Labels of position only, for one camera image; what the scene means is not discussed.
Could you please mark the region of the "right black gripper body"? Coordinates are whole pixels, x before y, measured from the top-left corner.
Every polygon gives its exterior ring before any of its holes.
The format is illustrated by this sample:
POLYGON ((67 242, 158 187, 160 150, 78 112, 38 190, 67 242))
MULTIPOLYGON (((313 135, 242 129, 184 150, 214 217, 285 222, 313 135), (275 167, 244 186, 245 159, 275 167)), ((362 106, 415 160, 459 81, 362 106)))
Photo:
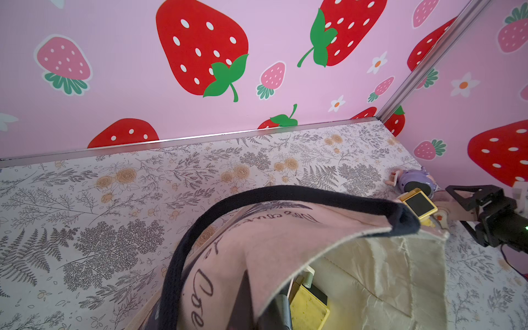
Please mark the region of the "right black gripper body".
POLYGON ((527 252, 527 214, 521 201, 505 195, 498 186, 448 186, 445 191, 463 209, 458 221, 483 247, 509 246, 527 252))

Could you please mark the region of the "purple pencil sharpener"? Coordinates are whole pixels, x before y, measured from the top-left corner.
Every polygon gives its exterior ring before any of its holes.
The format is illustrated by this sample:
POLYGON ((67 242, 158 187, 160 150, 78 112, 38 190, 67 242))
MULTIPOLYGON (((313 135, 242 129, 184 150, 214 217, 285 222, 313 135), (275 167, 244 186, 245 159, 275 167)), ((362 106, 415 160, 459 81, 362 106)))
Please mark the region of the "purple pencil sharpener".
POLYGON ((419 170, 396 169, 391 172, 385 184, 396 187, 401 193, 408 193, 419 188, 429 198, 432 198, 439 189, 436 181, 423 166, 419 170))

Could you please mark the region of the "cream canvas tote bag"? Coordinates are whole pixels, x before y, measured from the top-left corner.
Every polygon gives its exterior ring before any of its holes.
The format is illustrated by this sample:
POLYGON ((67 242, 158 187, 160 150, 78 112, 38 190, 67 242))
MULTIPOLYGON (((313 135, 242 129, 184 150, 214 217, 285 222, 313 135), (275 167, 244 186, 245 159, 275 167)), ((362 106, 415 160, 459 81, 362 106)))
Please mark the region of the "cream canvas tote bag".
POLYGON ((130 329, 292 329, 294 283, 327 295, 322 329, 446 329, 446 231, 402 202, 257 188, 201 215, 130 329))

